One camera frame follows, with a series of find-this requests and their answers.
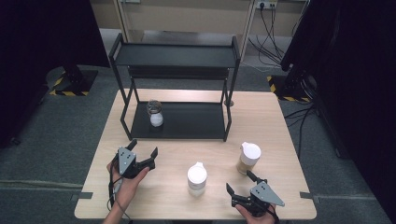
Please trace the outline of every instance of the wooden table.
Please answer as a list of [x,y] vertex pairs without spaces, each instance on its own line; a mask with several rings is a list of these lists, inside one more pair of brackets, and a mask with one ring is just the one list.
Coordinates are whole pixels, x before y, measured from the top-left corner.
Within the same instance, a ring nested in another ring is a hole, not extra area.
[[[212,102],[219,100],[220,92],[139,90],[139,96],[142,100]],[[226,183],[235,193],[244,196],[248,196],[249,190],[255,186],[235,167],[243,142],[254,143],[262,149],[262,157],[253,173],[268,179],[268,184],[284,201],[285,207],[276,208],[279,217],[291,220],[316,216],[313,201],[300,197],[300,192],[309,192],[309,189],[276,96],[271,92],[235,91],[233,101],[233,123],[227,142],[138,139],[134,148],[138,161],[148,158],[155,147],[158,147],[159,155],[155,160],[156,169],[141,182],[132,206],[127,210],[132,219],[242,219],[231,207]],[[119,92],[82,190],[93,195],[91,199],[78,200],[75,210],[78,218],[104,218],[108,213],[106,165],[119,146],[129,144],[120,124],[122,108]],[[127,123],[132,124],[134,109],[135,102],[131,102]],[[189,194],[187,172],[198,161],[204,164],[208,178],[204,194],[195,197]]]

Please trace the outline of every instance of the human hand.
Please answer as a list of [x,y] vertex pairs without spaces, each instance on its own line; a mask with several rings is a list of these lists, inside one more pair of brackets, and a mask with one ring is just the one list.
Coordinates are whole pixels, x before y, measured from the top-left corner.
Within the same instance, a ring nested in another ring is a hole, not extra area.
[[120,188],[116,193],[116,200],[111,208],[111,211],[108,213],[106,219],[103,223],[119,223],[122,215],[125,210],[128,208],[132,199],[136,195],[137,187],[142,181],[142,179],[149,172],[149,168],[146,167],[133,179],[123,178],[121,177],[117,166],[112,167],[112,161],[107,165],[107,170],[112,174],[112,181],[116,181],[118,179],[122,180],[120,184]]
[[[268,207],[268,210],[272,213],[275,212],[275,205]],[[235,208],[238,212],[247,220],[247,224],[274,224],[276,223],[275,218],[268,212],[264,214],[262,217],[254,217],[252,216],[249,211],[240,204],[237,204]]]

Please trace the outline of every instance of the black cable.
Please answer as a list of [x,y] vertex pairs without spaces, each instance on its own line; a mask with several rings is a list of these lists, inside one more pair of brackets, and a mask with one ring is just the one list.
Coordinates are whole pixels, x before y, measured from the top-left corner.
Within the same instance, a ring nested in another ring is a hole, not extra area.
[[306,111],[306,110],[308,110],[308,109],[309,109],[309,108],[294,111],[294,112],[292,112],[291,114],[288,114],[287,116],[285,116],[285,117],[283,117],[283,118],[285,118],[285,119],[291,119],[290,116],[295,115],[295,114],[298,114],[298,113],[300,113],[300,112],[304,112],[304,111]]
[[113,181],[113,169],[114,169],[114,163],[116,161],[118,161],[118,154],[116,154],[116,156],[113,158],[113,160],[110,163],[110,182],[108,184],[108,187],[109,187],[109,198],[108,198],[106,206],[107,206],[108,211],[110,211],[111,209],[109,208],[108,203],[111,203],[111,206],[113,206],[114,202],[116,202],[117,205],[119,206],[120,210],[122,211],[122,213],[125,216],[127,216],[130,221],[132,221],[131,218],[126,214],[125,210],[119,204],[119,201],[117,201],[117,198],[114,199],[116,197],[116,193],[117,193],[117,192],[113,192],[114,185],[118,181],[120,181],[122,179],[122,176],[120,176],[117,180]]
[[270,60],[272,60],[274,63],[276,63],[276,64],[270,64],[270,63],[266,63],[266,64],[273,65],[273,66],[280,66],[280,65],[279,65],[280,61],[276,58],[276,56],[273,56],[273,54],[272,54],[271,52],[269,52],[269,51],[266,50],[266,49],[260,49],[258,46],[256,46],[256,45],[251,41],[250,38],[248,39],[248,41],[249,41],[250,44],[259,52],[259,60],[260,60],[260,62],[265,63],[265,62],[263,62],[263,61],[261,60],[261,58],[260,58],[261,54],[264,54],[265,56],[268,57],[268,59],[270,59]]
[[[271,37],[271,35],[268,34],[268,30],[266,30],[266,31],[267,31],[267,37],[265,37],[265,39],[264,39],[264,41],[262,42],[262,44],[260,43],[259,38],[258,38],[258,36],[256,35],[257,42],[261,45],[260,49],[266,50],[266,51],[269,52],[271,55],[273,55],[274,57],[277,57],[277,58],[278,58],[278,55],[275,55],[273,52],[271,52],[271,51],[265,49],[265,47],[264,47],[264,44],[265,44],[265,42],[267,41],[268,37]],[[270,29],[269,33],[271,34],[273,31],[274,31],[274,25],[271,26],[271,29]]]
[[276,14],[274,14],[274,12],[275,12],[275,10],[272,8],[272,9],[271,9],[271,23],[272,23],[272,24],[271,24],[271,29],[270,29],[269,31],[268,31],[267,23],[265,22],[264,16],[262,15],[262,10],[260,11],[260,14],[261,14],[261,16],[262,16],[262,22],[264,23],[265,31],[267,32],[267,34],[268,34],[268,36],[270,37],[272,43],[274,44],[274,47],[275,47],[275,49],[276,49],[276,54],[278,55],[278,58],[279,58],[279,60],[280,60],[280,59],[281,59],[281,55],[280,55],[279,51],[282,51],[282,52],[283,52],[283,50],[281,50],[281,49],[276,45],[276,42],[275,42],[275,26],[274,26],[274,23],[275,23],[275,16],[276,16]]
[[256,39],[257,39],[257,42],[260,44],[260,50],[267,52],[268,54],[272,55],[274,58],[277,58],[277,60],[280,62],[280,59],[278,59],[277,55],[275,55],[273,52],[271,52],[270,50],[268,50],[264,47],[264,43],[268,39],[268,36],[264,39],[263,43],[260,43],[259,37],[257,35],[256,35]]
[[274,212],[271,212],[269,209],[267,209],[267,213],[269,213],[271,216],[273,216],[274,220],[275,220],[275,224],[279,223],[279,217],[276,214],[276,210],[275,208],[270,204],[270,206],[273,208]]
[[303,118],[297,119],[297,120],[295,120],[293,123],[288,124],[288,128],[291,127],[291,126],[293,126],[294,124],[296,124],[298,121],[300,121],[300,120],[302,120],[302,119],[303,119]]
[[300,155],[301,155],[301,144],[303,142],[303,124],[305,121],[306,116],[308,115],[309,111],[314,107],[314,105],[311,105],[311,107],[309,107],[309,109],[305,112],[304,117],[303,117],[303,121],[301,122],[300,125],[300,139],[299,139],[299,146],[298,146],[298,151],[297,151],[297,158],[300,159]]
[[310,105],[310,104],[312,104],[311,101],[299,101],[298,99],[295,99],[295,98],[294,98],[294,101],[295,101],[297,104],[299,104],[299,105]]
[[265,54],[265,55],[266,55],[269,59],[271,59],[271,60],[273,59],[273,57],[272,57],[271,55],[267,55],[266,52],[261,51],[260,48],[257,47],[257,46],[251,41],[250,38],[248,39],[248,41],[249,41],[250,44],[259,52],[259,60],[260,60],[261,63],[267,64],[267,65],[271,65],[271,66],[280,67],[279,64],[272,64],[272,63],[265,63],[265,62],[263,62],[263,61],[261,60],[261,58],[260,58],[260,53]]

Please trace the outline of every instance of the wall socket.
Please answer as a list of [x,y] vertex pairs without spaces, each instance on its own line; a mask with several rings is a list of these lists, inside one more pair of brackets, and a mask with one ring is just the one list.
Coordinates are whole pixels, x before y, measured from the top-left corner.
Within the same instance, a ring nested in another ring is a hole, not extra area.
[[256,8],[262,8],[262,4],[264,5],[263,9],[275,9],[277,5],[277,0],[258,0]]

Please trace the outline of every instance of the shelf tier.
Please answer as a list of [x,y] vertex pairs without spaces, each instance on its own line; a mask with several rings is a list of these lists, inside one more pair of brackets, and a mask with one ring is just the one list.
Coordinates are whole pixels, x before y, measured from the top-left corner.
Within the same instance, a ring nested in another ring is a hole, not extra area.
[[162,102],[163,125],[153,127],[147,102],[140,102],[134,114],[132,138],[223,139],[225,125],[222,103]]

